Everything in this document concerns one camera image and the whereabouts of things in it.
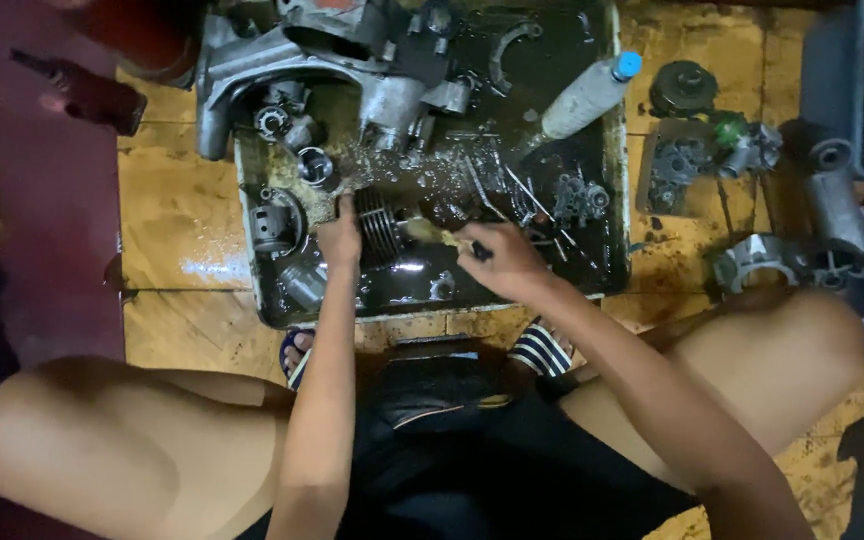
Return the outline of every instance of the flip-flop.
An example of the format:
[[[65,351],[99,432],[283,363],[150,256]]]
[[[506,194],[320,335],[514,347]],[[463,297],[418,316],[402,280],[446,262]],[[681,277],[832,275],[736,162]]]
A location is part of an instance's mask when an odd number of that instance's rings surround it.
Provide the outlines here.
[[[302,360],[298,362],[297,366],[295,366],[295,370],[292,374],[289,374],[288,365],[285,363],[288,360],[285,350],[289,347],[294,347],[297,351],[299,350],[299,347],[296,346],[296,337],[299,334],[305,334],[311,336],[312,339],[315,339],[314,329],[291,329],[289,330],[289,333],[285,334],[285,339],[282,340],[282,345],[278,348],[278,366],[282,368],[282,373],[284,373],[288,378],[288,382],[286,382],[285,386],[293,391],[299,390],[299,385],[303,382],[303,374],[306,373],[306,362],[309,361],[309,356],[312,354],[311,348],[306,350],[305,354],[302,356]]]
[[[509,350],[508,358],[522,362],[540,376],[558,377],[572,367],[572,358],[549,330],[539,325],[540,320],[542,317],[535,317],[522,330],[522,335]]]

